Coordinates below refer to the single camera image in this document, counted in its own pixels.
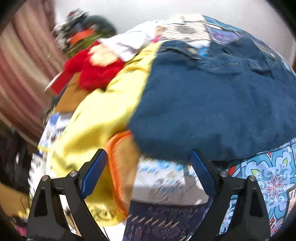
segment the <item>red fleece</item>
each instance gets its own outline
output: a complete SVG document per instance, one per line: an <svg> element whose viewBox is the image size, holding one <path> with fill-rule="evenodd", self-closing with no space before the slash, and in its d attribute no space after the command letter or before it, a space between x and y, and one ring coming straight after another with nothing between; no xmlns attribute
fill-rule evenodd
<svg viewBox="0 0 296 241"><path fill-rule="evenodd" d="M105 88L124 66L124 62L120 59L105 67L93 66L90 63L91 55L88 53L93 46L99 44L99 42L95 41L90 47L78 52L64 64L65 71L71 73L81 72L78 84L81 88L89 91Z"/></svg>

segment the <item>white wall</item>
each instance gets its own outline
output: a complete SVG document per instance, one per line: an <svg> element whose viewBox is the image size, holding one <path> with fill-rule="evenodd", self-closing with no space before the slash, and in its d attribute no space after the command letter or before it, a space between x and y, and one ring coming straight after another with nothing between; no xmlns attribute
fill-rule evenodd
<svg viewBox="0 0 296 241"><path fill-rule="evenodd" d="M200 13L234 25L267 43L293 63L296 43L289 29L265 0L55 0L57 22L76 8L105 16L118 33L153 19Z"/></svg>

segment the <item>blue gripper pad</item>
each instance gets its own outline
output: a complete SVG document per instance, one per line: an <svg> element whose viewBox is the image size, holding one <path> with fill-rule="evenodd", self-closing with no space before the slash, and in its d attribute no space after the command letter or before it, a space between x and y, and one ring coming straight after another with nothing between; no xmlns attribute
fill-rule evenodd
<svg viewBox="0 0 296 241"><path fill-rule="evenodd" d="M191 152L189 160L205 193L210 197L215 197L217 194L215 181L196 151Z"/></svg>
<svg viewBox="0 0 296 241"><path fill-rule="evenodd" d="M103 172L103 169L106 166L106 163L107 154L105 151L102 151L82 181L81 196L83 199L92 194L96 186L96 183L98 182Z"/></svg>

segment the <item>metal screw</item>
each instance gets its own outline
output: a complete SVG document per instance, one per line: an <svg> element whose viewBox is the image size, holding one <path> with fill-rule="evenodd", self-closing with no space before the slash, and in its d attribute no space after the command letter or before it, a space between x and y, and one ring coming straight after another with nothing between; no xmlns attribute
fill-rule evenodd
<svg viewBox="0 0 296 241"><path fill-rule="evenodd" d="M78 173L77 171L71 171L71 172L70 172L70 176L71 176L71 177L74 177L74 176L77 175L77 173Z"/></svg>
<svg viewBox="0 0 296 241"><path fill-rule="evenodd" d="M252 182L256 181L256 178L255 178L254 176L249 176L249 179L250 179Z"/></svg>
<svg viewBox="0 0 296 241"><path fill-rule="evenodd" d="M42 181L46 181L48 179L48 176L47 175L44 175L43 177L41 177L41 180Z"/></svg>
<svg viewBox="0 0 296 241"><path fill-rule="evenodd" d="M226 171L221 171L219 174L220 174L221 177L227 177L228 176L228 173Z"/></svg>

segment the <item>orange cloth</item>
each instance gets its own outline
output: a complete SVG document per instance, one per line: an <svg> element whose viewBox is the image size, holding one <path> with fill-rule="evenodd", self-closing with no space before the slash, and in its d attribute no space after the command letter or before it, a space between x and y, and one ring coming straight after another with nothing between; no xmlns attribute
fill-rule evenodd
<svg viewBox="0 0 296 241"><path fill-rule="evenodd" d="M107 143L106 151L114 185L114 199L127 216L141 153L130 131L113 136Z"/></svg>
<svg viewBox="0 0 296 241"><path fill-rule="evenodd" d="M74 45L76 44L78 41L85 39L86 37L92 35L94 33L94 30L92 29L87 29L84 30L82 32L78 32L77 34L75 34L71 39L70 39L70 44Z"/></svg>

